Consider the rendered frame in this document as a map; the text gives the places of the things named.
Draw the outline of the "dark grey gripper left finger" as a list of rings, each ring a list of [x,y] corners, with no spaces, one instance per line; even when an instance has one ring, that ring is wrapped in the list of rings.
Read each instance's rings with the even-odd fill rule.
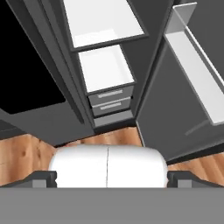
[[[1,185],[1,188],[56,188],[56,171],[34,171],[24,179]]]

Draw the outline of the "large white fridge shelf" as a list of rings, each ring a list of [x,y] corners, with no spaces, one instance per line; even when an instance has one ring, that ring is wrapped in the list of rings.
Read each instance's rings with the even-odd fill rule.
[[[60,0],[73,52],[148,37],[131,0]]]

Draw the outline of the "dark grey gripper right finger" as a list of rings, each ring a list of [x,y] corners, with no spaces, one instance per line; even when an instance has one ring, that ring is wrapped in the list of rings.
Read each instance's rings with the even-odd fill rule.
[[[167,178],[167,186],[172,188],[223,187],[219,184],[203,180],[190,171],[168,171]]]

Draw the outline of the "dark grey cabinet, black panel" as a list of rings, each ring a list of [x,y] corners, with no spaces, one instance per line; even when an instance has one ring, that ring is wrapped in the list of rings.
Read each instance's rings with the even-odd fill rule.
[[[51,145],[94,134],[42,0],[0,0],[0,120]]]

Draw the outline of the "grey fridge door shelf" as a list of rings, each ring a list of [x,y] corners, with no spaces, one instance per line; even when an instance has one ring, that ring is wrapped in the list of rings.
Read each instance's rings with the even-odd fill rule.
[[[197,2],[173,5],[164,38],[212,125],[224,124],[224,80],[188,27]]]

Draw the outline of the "dark grey fridge door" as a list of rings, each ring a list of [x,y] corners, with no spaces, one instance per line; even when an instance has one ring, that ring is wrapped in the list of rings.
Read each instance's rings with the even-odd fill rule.
[[[208,58],[224,80],[224,2],[197,2],[188,23]],[[224,151],[224,124],[212,125],[172,49],[162,39],[150,70],[136,124],[143,145],[158,150],[169,164]]]

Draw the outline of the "grey fridge drawer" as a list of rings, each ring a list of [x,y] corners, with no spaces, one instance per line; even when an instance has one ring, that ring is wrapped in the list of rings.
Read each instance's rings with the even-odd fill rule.
[[[100,94],[93,94],[93,95],[90,95],[88,97],[88,99],[89,99],[91,105],[95,106],[95,105],[98,105],[98,104],[119,100],[119,99],[122,99],[122,98],[125,98],[125,97],[130,97],[130,96],[132,96],[134,86],[122,87],[122,88],[118,88],[116,90],[119,90],[119,89],[122,89],[122,94],[111,95],[109,97],[104,97],[104,98],[101,98],[101,99],[99,99],[98,96],[97,96],[97,95],[100,95]]]
[[[94,114],[94,116],[102,116],[102,115],[106,115],[106,114],[109,114],[109,113],[112,113],[112,112],[115,112],[115,111],[118,111],[118,110],[128,109],[130,107],[130,101],[131,101],[131,98],[126,97],[126,98],[122,98],[120,100],[110,101],[108,103],[102,103],[102,104],[93,106],[92,107],[93,114]],[[100,110],[100,107],[103,107],[103,106],[106,106],[106,105],[109,105],[109,104],[113,104],[113,103],[116,103],[116,102],[121,102],[122,105],[120,107]]]

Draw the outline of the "white rounded cylinder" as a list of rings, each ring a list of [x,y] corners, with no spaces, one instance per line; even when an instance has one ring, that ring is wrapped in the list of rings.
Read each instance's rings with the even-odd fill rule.
[[[63,147],[49,164],[59,188],[164,188],[167,164],[154,149],[134,145]]]

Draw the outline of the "dark grey fridge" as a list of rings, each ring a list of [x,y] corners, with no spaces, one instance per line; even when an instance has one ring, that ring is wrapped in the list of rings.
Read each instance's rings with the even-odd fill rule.
[[[0,119],[50,144],[131,125],[179,0],[0,0]]]

